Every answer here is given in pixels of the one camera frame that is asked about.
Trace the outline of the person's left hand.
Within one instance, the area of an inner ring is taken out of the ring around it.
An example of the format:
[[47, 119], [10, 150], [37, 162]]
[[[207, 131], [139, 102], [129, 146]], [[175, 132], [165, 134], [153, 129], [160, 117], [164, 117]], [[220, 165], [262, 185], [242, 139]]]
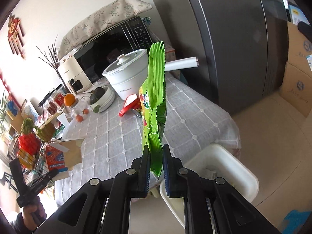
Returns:
[[34, 231], [39, 226], [33, 218], [36, 212], [40, 215], [41, 218], [43, 219], [47, 218], [47, 214], [45, 212], [45, 209], [43, 208], [43, 204], [41, 203], [40, 198], [38, 196], [35, 197], [33, 204], [29, 204], [23, 207], [22, 210], [24, 225], [30, 231]]

